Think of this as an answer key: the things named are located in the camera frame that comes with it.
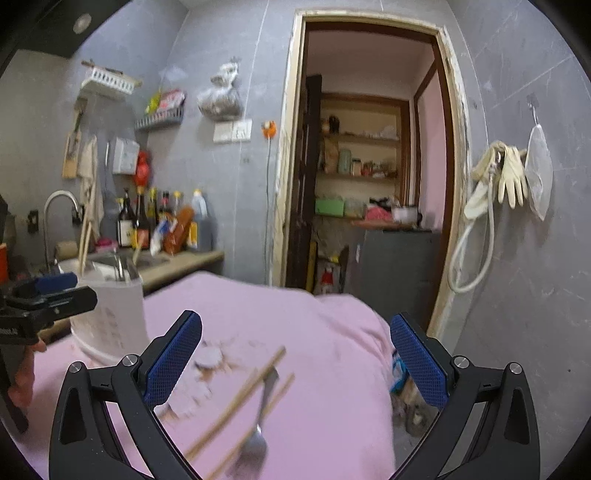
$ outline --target pink cloth item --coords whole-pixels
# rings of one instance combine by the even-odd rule
[[[367,212],[365,212],[366,220],[386,220],[387,222],[392,221],[392,213],[378,207],[377,205],[368,206]]]
[[[201,315],[202,343],[220,346],[224,365],[203,377],[210,394],[189,414],[162,417],[181,452],[219,417],[252,369],[284,345],[287,354],[277,365],[277,387],[292,372],[295,381],[264,423],[268,454],[260,480],[385,480],[394,473],[389,397],[393,347],[387,324],[369,307],[346,295],[313,297],[301,290],[197,273],[145,299],[149,336],[165,333],[183,310]],[[97,366],[71,337],[35,359],[31,426],[17,441],[44,478],[57,396],[68,365],[77,359]],[[189,362],[185,373],[188,369],[196,367]],[[208,476],[253,426],[261,390],[191,459],[200,476]],[[131,465],[149,473],[118,409],[109,411]]]

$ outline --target wall hook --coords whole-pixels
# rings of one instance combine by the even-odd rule
[[[540,103],[538,102],[538,99],[535,96],[535,93],[530,93],[527,96],[527,106],[530,107],[531,114],[534,116],[535,124],[539,125],[540,122],[538,122],[538,114],[535,113],[535,109],[540,107]]]

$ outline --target orange plug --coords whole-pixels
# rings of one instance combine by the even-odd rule
[[[263,123],[261,128],[262,136],[265,138],[273,138],[277,134],[277,126],[273,120]]]

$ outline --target shower hose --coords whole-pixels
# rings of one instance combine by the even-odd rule
[[[454,291],[455,293],[467,293],[467,292],[473,290],[474,288],[476,288],[476,286],[485,277],[486,272],[488,272],[488,269],[491,267],[492,251],[495,246],[495,217],[494,217],[494,212],[493,212],[493,208],[492,208],[493,179],[494,179],[495,174],[497,172],[498,166],[499,166],[499,160],[496,162],[496,164],[491,165],[488,170],[488,185],[489,185],[489,189],[488,189],[488,233],[489,233],[489,237],[488,237],[488,252],[486,253],[486,260],[485,260],[482,268],[480,269],[480,273],[470,283],[467,283],[466,285],[462,285],[462,286],[459,285],[459,277],[461,276],[461,270],[457,273],[457,276],[456,276],[457,282],[456,282],[456,279],[454,279],[454,272],[455,272],[454,266],[457,263],[457,258],[459,257],[460,252],[462,251],[466,241],[468,240],[468,236],[470,235],[470,232],[474,228],[474,223],[477,220],[477,219],[474,219],[474,220],[471,220],[470,223],[468,223],[468,225],[466,226],[466,229],[462,233],[462,236],[460,237],[460,240],[458,241],[458,243],[456,245],[456,249],[453,251],[452,262],[450,264],[449,271],[447,272],[447,282],[449,283],[451,290]]]

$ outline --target wooden door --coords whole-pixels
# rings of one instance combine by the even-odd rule
[[[306,77],[300,95],[300,112],[295,140],[290,234],[285,286],[306,287],[308,255],[316,197],[316,171],[320,155],[320,97],[322,75]]]

